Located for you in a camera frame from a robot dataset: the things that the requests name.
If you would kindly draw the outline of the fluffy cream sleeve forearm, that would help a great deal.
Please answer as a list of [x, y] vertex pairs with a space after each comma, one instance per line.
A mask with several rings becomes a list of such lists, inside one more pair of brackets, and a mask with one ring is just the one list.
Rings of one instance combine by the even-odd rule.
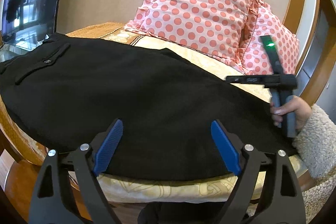
[[335, 124], [318, 105], [293, 145], [317, 185], [302, 193], [306, 222], [319, 213], [335, 188]]

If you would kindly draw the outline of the person's right hand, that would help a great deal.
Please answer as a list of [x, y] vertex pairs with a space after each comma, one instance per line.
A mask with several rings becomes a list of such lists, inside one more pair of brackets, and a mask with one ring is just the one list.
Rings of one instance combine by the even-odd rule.
[[283, 121], [283, 118], [288, 113], [295, 114], [295, 129], [301, 131], [307, 120], [312, 115], [312, 109], [301, 97], [294, 96], [286, 104], [275, 107], [273, 101], [270, 102], [270, 113], [272, 114], [273, 123], [275, 126], [279, 126]]

